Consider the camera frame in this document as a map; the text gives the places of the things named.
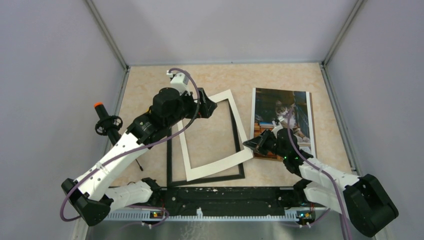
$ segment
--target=orange cap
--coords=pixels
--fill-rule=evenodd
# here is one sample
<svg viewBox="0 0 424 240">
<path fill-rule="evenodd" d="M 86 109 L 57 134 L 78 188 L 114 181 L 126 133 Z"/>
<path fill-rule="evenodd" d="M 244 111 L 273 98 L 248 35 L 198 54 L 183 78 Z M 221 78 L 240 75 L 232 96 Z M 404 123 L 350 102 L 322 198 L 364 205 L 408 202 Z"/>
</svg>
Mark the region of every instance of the orange cap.
<svg viewBox="0 0 424 240">
<path fill-rule="evenodd" d="M 97 107 L 99 105 L 103 105 L 103 102 L 101 102 L 101 101 L 97 102 L 96 104 L 94 104 L 94 107 Z"/>
</svg>

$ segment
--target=book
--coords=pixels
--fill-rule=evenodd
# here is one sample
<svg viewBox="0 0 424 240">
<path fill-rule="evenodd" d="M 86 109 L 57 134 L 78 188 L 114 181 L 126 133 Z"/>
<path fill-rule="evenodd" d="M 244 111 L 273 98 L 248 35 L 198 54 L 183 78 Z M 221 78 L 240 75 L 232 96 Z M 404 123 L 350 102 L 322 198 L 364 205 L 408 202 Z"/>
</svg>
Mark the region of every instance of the book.
<svg viewBox="0 0 424 240">
<path fill-rule="evenodd" d="M 297 138 L 300 149 L 316 155 L 311 93 L 308 91 L 290 91 L 267 88 L 253 88 L 250 138 L 259 136 L 266 129 L 273 130 L 279 125 L 278 118 L 285 116 L 294 108 L 290 119 L 290 128 Z M 256 159 L 282 161 L 272 153 L 266 156 L 255 153 Z"/>
</svg>

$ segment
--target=robotic arm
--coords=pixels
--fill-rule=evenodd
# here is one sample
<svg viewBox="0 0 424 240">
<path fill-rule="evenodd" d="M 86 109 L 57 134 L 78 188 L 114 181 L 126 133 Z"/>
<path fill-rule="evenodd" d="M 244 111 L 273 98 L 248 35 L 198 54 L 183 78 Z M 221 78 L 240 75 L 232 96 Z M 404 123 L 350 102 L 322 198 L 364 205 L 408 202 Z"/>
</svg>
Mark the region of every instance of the robotic arm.
<svg viewBox="0 0 424 240">
<path fill-rule="evenodd" d="M 315 167 L 299 157 L 297 151 Z M 282 157 L 288 171 L 302 179 L 294 185 L 294 192 L 300 204 L 318 203 L 338 213 L 345 212 L 355 228 L 367 237 L 374 236 L 392 220 L 398 217 L 398 209 L 387 195 L 378 179 L 370 174 L 363 177 L 339 171 L 323 164 L 311 154 L 299 149 L 293 131 L 281 125 L 245 141 L 243 145 L 255 153 L 266 155 L 271 152 Z M 328 173 L 335 181 L 337 190 L 342 192 L 341 209 L 333 182 L 325 175 Z"/>
<path fill-rule="evenodd" d="M 160 190 L 150 178 L 128 186 L 109 188 L 131 162 L 151 148 L 140 149 L 142 146 L 166 137 L 168 130 L 180 120 L 209 118 L 217 108 L 217 104 L 209 100 L 202 88 L 198 89 L 199 103 L 193 99 L 188 89 L 189 79 L 185 74 L 168 73 L 168 76 L 172 87 L 161 89 L 153 97 L 153 104 L 148 111 L 136 117 L 122 136 L 118 133 L 122 120 L 109 116 L 101 103 L 94 106 L 100 117 L 96 131 L 100 135 L 108 135 L 114 146 L 83 175 L 75 180 L 68 178 L 61 185 L 65 194 L 75 189 L 69 202 L 89 226 L 100 223 L 109 212 L 147 202 L 155 191 Z M 130 153 L 108 162 L 125 152 Z"/>
</svg>

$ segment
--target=beige table surface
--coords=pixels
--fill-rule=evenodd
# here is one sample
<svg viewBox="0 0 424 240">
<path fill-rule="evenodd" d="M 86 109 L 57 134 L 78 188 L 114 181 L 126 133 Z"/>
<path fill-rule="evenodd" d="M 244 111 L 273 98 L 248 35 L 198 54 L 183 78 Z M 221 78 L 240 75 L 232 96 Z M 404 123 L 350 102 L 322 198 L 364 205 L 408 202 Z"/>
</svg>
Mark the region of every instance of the beige table surface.
<svg viewBox="0 0 424 240">
<path fill-rule="evenodd" d="M 123 120 L 121 134 L 134 118 L 146 112 L 153 97 L 160 89 L 169 87 L 166 71 L 178 67 L 188 71 L 198 87 L 207 96 L 231 89 L 247 138 L 250 138 L 252 90 L 269 88 L 311 92 L 317 157 L 322 162 L 341 171 L 350 172 L 342 138 L 330 104 L 326 86 L 318 63 L 279 64 L 226 64 L 183 66 L 132 67 L 126 85 L 119 116 Z M 192 168 L 211 163 L 235 153 L 226 102 L 209 119 L 197 119 L 186 131 L 185 137 Z M 172 140 L 173 181 L 185 180 L 185 170 L 179 137 Z M 166 144 L 162 143 L 138 158 L 143 166 L 141 172 L 134 161 L 113 182 L 113 186 L 137 182 L 142 178 L 156 179 L 166 186 Z M 251 159 L 244 163 L 245 179 L 196 184 L 191 186 L 292 186 L 300 178 L 288 172 L 282 162 Z M 233 175 L 238 168 L 232 167 L 213 176 Z"/>
</svg>

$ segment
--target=cat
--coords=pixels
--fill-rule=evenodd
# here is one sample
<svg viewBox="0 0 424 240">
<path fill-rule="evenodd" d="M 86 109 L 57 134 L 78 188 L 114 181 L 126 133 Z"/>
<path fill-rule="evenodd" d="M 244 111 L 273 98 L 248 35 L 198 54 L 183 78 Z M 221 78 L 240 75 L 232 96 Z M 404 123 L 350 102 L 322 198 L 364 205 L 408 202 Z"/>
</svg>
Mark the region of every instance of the cat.
<svg viewBox="0 0 424 240">
<path fill-rule="evenodd" d="M 277 116 L 277 119 L 279 120 L 279 122 L 281 123 L 281 126 L 283 128 L 287 128 L 287 115 L 289 113 L 290 108 L 293 108 L 295 106 L 295 104 L 293 103 L 292 105 L 289 106 L 284 106 L 281 101 L 277 100 L 275 102 L 275 115 Z M 297 138 L 298 142 L 304 142 L 304 143 L 310 143 L 311 140 L 309 139 L 309 137 L 305 136 L 301 130 L 301 128 L 299 127 L 299 125 L 296 122 L 296 117 L 295 117 L 295 113 L 294 111 L 291 114 L 290 117 L 290 129 L 293 130 L 294 135 Z"/>
</svg>

